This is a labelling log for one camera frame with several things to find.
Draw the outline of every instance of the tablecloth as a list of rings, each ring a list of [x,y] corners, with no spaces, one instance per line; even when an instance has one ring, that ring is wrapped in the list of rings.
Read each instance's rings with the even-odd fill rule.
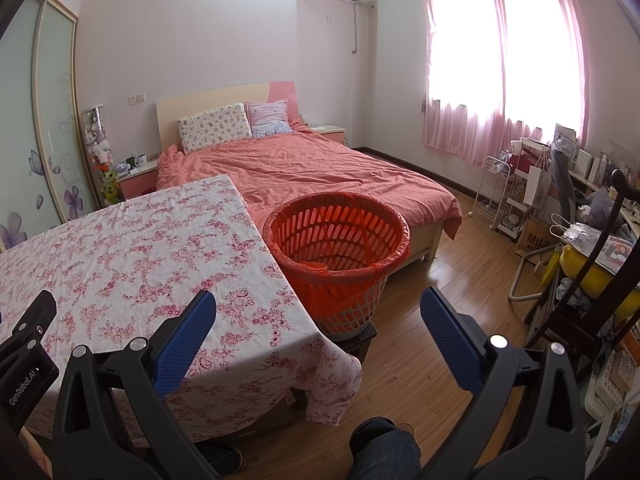
[[[337,424],[362,376],[356,358],[308,316],[226,175],[102,209],[0,254],[0,340],[49,290],[58,315],[42,343],[60,377],[28,420],[49,436],[72,348],[123,348],[150,336],[206,288],[218,316],[178,392],[166,398],[193,440],[248,426],[295,386],[308,420]],[[123,392],[116,401],[144,442]]]

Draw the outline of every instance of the yellow plastic object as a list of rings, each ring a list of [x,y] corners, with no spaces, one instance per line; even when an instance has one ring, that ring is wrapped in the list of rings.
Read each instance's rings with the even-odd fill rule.
[[[567,277],[571,279],[574,279],[578,275],[578,272],[586,261],[587,257],[571,247],[571,245],[566,245],[560,256],[562,270]],[[598,264],[593,264],[582,280],[580,288],[592,300],[597,300],[612,279],[613,275],[610,272],[604,270]],[[635,314],[636,310],[638,310],[638,307],[640,307],[640,290],[635,288],[618,307],[616,316],[623,318],[631,317]]]
[[[556,275],[558,269],[558,262],[560,261],[560,253],[554,253],[551,255],[551,259],[546,264],[545,273],[542,275],[542,286],[548,286],[551,280]]]

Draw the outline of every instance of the bed frame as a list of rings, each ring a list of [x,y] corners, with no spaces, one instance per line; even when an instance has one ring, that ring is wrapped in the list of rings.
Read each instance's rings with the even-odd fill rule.
[[[166,150],[172,144],[180,143],[178,119],[245,101],[260,104],[273,103],[280,99],[288,99],[290,117],[299,116],[296,86],[293,81],[213,88],[204,92],[194,92],[165,101],[158,101],[156,103],[156,111],[158,113],[158,130],[162,149]],[[402,267],[416,260],[423,259],[427,262],[435,258],[440,236],[442,235],[442,225],[443,222],[439,222],[410,230],[411,253]]]

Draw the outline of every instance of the pink bedsheet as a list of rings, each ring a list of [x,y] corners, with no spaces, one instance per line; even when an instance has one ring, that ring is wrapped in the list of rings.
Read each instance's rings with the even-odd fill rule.
[[[260,232],[279,205],[336,190],[387,202],[410,228],[444,221],[451,239],[462,223],[458,200],[440,184],[309,132],[238,140],[191,155],[173,144],[158,160],[158,189],[223,173],[236,184]]]

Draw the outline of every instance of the pink curtain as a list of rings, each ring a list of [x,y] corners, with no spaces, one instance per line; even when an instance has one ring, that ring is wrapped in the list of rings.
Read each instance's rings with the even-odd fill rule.
[[[423,143],[480,165],[511,139],[582,143],[588,74],[575,0],[425,0]]]

